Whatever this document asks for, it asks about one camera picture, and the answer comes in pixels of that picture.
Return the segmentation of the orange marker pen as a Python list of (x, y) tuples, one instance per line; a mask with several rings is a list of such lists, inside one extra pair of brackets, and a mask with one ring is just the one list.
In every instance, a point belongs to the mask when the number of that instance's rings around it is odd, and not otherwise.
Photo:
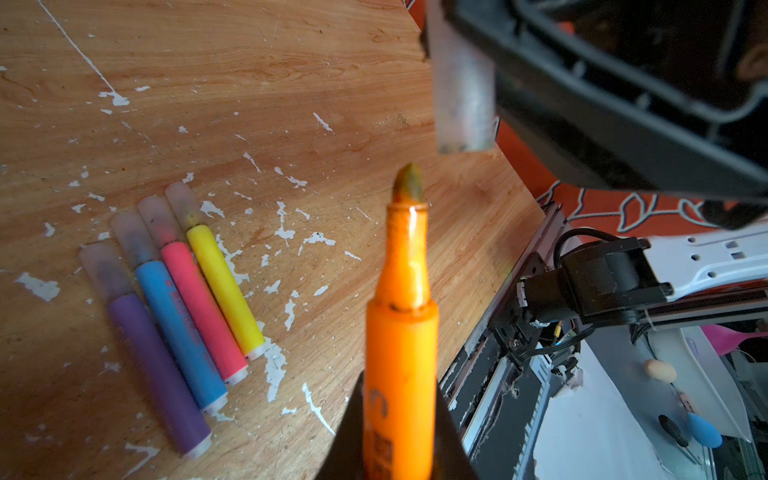
[(398, 171), (386, 208), (384, 264), (365, 321), (363, 471), (433, 471), (439, 311), (427, 267), (428, 205), (418, 166)]

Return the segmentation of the blue marker pen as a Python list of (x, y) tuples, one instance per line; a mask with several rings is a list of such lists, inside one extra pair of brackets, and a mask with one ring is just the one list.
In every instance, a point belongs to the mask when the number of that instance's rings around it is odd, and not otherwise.
[(120, 213), (110, 225), (198, 407), (216, 414), (228, 402), (227, 388), (141, 216)]

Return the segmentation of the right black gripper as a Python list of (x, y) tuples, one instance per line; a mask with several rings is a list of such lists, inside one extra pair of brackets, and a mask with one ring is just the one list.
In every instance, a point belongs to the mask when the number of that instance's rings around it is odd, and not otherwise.
[(448, 1), (502, 119), (560, 181), (767, 200), (763, 1)]

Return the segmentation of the purple marker pen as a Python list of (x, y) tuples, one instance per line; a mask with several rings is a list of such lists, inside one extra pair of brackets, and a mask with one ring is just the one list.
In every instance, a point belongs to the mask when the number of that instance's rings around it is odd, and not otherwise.
[(211, 446), (212, 432), (118, 254), (97, 242), (82, 247), (78, 258), (138, 363), (177, 450), (186, 458), (202, 456)]

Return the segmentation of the pink marker pen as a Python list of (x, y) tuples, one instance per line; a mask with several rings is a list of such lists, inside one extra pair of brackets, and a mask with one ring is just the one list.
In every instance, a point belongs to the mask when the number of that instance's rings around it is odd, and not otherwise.
[(138, 211), (182, 300), (224, 382), (235, 385), (248, 376), (248, 367), (229, 326), (204, 279), (168, 202), (150, 196)]

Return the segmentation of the yellow marker pen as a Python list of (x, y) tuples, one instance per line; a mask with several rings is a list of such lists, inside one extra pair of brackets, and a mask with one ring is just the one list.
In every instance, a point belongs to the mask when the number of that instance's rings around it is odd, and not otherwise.
[(169, 185), (165, 189), (165, 197), (185, 232), (241, 352), (249, 361), (258, 359), (266, 351), (266, 340), (204, 219), (201, 203), (192, 189), (180, 182)]

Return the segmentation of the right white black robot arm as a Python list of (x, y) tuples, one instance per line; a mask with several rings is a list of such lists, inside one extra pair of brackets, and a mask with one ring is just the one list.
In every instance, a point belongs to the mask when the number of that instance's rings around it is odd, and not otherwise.
[(553, 249), (518, 284), (531, 323), (595, 328), (767, 275), (767, 5), (763, 1), (433, 1), (441, 149), (507, 121), (560, 181), (695, 199), (707, 234)]

